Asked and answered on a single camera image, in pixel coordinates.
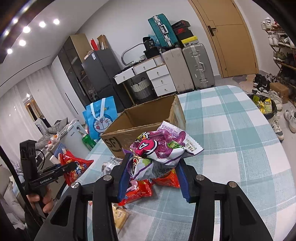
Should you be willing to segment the left hand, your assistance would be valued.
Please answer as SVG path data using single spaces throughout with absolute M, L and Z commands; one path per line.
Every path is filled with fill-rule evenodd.
M 34 210 L 36 210 L 36 204 L 39 203 L 39 201 L 41 200 L 44 205 L 43 213 L 50 213 L 54 206 L 54 202 L 51 197 L 51 194 L 52 194 L 52 191 L 47 186 L 46 194 L 42 199 L 40 199 L 40 196 L 38 194 L 34 194 L 34 193 L 27 195 L 27 199 Z

